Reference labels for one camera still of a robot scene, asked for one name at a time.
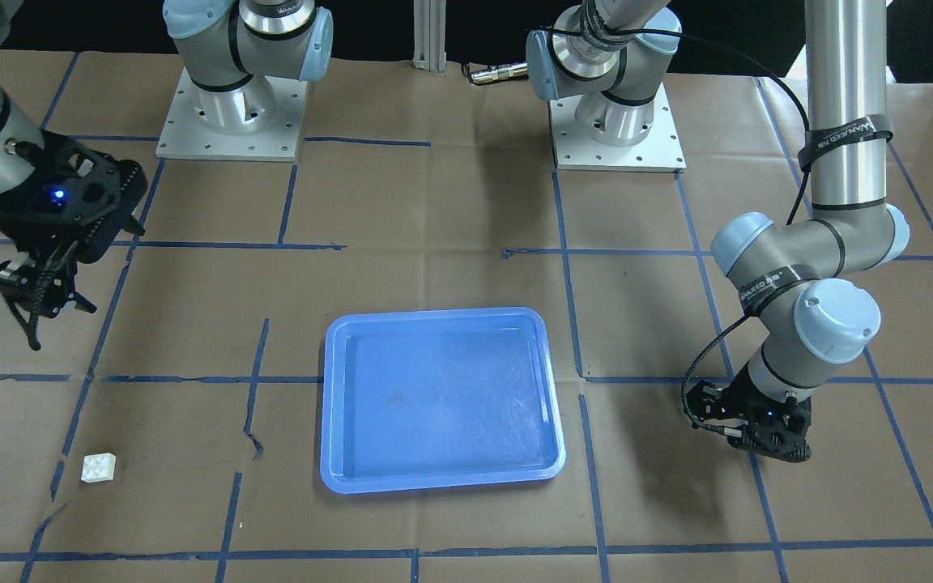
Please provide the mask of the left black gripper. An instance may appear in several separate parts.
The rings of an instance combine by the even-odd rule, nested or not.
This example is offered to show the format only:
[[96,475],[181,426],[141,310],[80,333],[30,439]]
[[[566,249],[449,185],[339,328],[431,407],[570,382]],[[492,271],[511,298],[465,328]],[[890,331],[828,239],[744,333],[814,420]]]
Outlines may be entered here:
[[684,392],[684,413],[693,428],[724,436],[733,448],[785,462],[805,462],[813,454],[807,442],[810,398],[778,402],[752,387],[718,390],[711,381],[699,381]]

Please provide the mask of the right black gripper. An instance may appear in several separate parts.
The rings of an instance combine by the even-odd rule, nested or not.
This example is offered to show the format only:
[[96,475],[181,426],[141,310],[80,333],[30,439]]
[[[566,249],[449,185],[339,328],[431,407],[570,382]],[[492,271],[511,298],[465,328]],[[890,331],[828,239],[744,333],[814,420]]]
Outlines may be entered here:
[[41,349],[42,318],[67,309],[99,310],[75,288],[77,262],[99,261],[122,230],[144,235],[134,208],[148,188],[134,160],[116,159],[64,135],[45,134],[42,141],[8,143],[7,158],[29,163],[33,173],[0,194],[0,232],[19,250],[63,242],[52,252],[22,251],[0,263],[0,294],[34,351]]

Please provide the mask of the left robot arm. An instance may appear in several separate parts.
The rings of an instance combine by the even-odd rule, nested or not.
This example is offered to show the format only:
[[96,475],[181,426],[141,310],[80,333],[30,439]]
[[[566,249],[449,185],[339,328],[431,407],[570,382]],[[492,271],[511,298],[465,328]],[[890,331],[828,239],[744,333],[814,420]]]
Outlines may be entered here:
[[[693,428],[729,446],[786,462],[810,455],[811,398],[863,353],[879,306],[845,275],[899,256],[904,215],[886,202],[886,10],[881,1],[807,1],[807,102],[799,194],[808,219],[778,225],[761,213],[726,223],[712,240],[716,265],[736,288],[742,321],[767,329],[730,384],[682,381]],[[549,27],[530,30],[526,66],[541,100],[580,96],[589,136],[630,147],[643,130],[610,134],[608,116],[651,114],[654,93],[684,37],[666,1],[582,1]]]

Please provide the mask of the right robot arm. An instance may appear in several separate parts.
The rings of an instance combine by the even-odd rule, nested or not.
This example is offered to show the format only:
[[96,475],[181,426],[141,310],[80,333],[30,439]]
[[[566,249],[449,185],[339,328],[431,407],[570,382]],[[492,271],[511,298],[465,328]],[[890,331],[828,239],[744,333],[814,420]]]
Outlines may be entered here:
[[[0,1],[0,45],[19,5]],[[140,163],[41,129],[0,86],[0,294],[34,351],[41,318],[96,311],[75,273],[120,232],[142,235],[134,209],[146,189]]]

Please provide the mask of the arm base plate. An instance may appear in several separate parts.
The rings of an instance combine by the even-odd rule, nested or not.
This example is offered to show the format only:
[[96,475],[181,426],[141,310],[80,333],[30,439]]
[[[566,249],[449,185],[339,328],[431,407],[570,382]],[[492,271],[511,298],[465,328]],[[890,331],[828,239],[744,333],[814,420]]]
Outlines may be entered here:
[[581,171],[673,172],[688,168],[669,96],[626,106],[601,93],[549,103],[556,168]]
[[168,160],[295,163],[309,88],[305,81],[255,76],[213,92],[183,70],[155,153]]

